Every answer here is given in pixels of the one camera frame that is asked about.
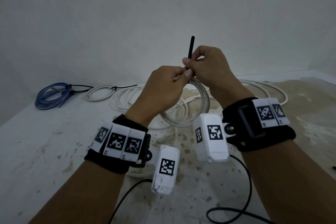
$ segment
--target floor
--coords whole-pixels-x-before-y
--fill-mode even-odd
[[[277,82],[289,96],[283,106],[297,133],[295,142],[336,179],[336,86],[316,78]],[[264,97],[253,86],[255,95]],[[272,96],[281,100],[273,89]],[[196,94],[184,90],[183,98]],[[189,105],[191,113],[199,100]],[[212,101],[210,112],[220,114]],[[109,101],[89,103],[83,96],[69,100],[66,108],[49,111],[28,106],[0,127],[0,206],[1,223],[27,223],[45,202],[64,184],[82,163],[87,146],[103,120],[118,115]],[[176,186],[171,195],[157,195],[150,184],[134,189],[121,205],[113,223],[208,223],[205,212],[215,206],[242,208],[249,187],[244,169],[231,159],[224,163],[199,163],[194,152],[195,137],[191,128],[179,128],[178,140],[152,133],[153,144],[179,147],[180,165]],[[231,154],[240,153],[229,147]],[[138,178],[127,177],[122,197]],[[253,191],[248,210],[267,217],[257,192]],[[214,219],[228,220],[234,213],[217,213]],[[242,216],[235,223],[260,223]]]

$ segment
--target hand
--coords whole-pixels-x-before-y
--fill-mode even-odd
[[[192,73],[191,69],[175,66],[161,66],[154,70],[136,102],[126,112],[126,118],[148,127],[155,116],[178,102]]]
[[[182,62],[187,68],[194,70],[198,80],[209,87],[211,95],[223,108],[254,96],[234,76],[223,52],[218,48],[199,46],[191,60],[183,58]]]

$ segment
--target coiled blue cable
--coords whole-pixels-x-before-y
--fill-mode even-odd
[[[71,97],[74,93],[86,92],[89,90],[87,89],[87,90],[75,91],[71,90],[72,86],[83,86],[93,88],[92,86],[71,85],[65,82],[57,82],[40,90],[35,100],[35,107],[40,110],[48,110],[55,107],[61,107],[65,103],[65,101],[69,97]],[[61,93],[61,96],[56,99],[47,100],[49,97],[57,93]]]

